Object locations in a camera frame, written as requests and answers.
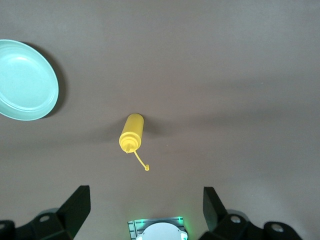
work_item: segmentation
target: gray surface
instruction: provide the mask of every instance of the gray surface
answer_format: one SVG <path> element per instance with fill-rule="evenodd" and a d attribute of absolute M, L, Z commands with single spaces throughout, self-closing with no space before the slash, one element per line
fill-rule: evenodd
<path fill-rule="evenodd" d="M 319 1 L 0 1 L 0 38 L 29 43 L 61 86 L 49 117 L 0 116 L 0 216 L 25 224 L 90 185 L 75 239 L 127 221 L 207 227 L 204 186 L 258 227 L 320 239 Z M 118 138 L 140 113 L 138 153 Z"/>

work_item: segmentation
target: plate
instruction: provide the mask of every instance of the plate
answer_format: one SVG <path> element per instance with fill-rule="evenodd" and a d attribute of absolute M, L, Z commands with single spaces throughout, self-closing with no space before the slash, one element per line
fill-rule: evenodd
<path fill-rule="evenodd" d="M 56 105 L 57 76 L 32 47 L 0 39 L 0 113 L 16 120 L 44 117 Z"/>

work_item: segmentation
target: light blue plate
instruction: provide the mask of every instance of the light blue plate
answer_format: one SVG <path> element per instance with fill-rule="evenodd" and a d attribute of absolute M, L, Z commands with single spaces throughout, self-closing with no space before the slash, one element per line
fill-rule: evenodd
<path fill-rule="evenodd" d="M 48 61 L 32 47 L 0 39 L 0 113 L 16 120 L 44 117 L 56 105 L 59 86 Z"/>

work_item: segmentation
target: white round device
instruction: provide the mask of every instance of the white round device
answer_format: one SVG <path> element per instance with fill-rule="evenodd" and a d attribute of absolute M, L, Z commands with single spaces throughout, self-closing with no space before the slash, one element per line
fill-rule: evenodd
<path fill-rule="evenodd" d="M 188 234 L 175 225 L 158 222 L 148 226 L 136 240 L 187 240 Z"/>

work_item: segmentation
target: yellow squeeze bottle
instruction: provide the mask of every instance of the yellow squeeze bottle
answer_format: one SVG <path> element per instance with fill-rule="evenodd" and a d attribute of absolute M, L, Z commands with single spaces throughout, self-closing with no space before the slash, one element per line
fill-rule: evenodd
<path fill-rule="evenodd" d="M 149 171 L 149 165 L 145 165 L 137 154 L 137 150 L 141 146 L 144 123 L 145 120 L 140 114 L 133 113 L 129 115 L 119 138 L 119 144 L 121 149 L 127 154 L 134 153 L 144 167 L 144 170 Z"/>

